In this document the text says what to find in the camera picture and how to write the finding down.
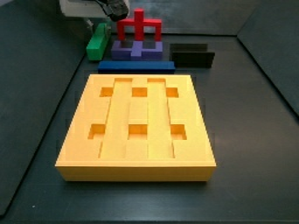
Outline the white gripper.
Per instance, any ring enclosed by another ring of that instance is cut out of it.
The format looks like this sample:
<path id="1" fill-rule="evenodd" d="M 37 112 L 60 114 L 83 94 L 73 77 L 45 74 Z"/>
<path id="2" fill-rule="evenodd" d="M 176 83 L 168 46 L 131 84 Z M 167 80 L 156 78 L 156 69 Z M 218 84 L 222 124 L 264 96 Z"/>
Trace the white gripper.
<path id="1" fill-rule="evenodd" d="M 100 0 L 59 0 L 60 11 L 67 17 L 106 18 L 111 9 Z"/>

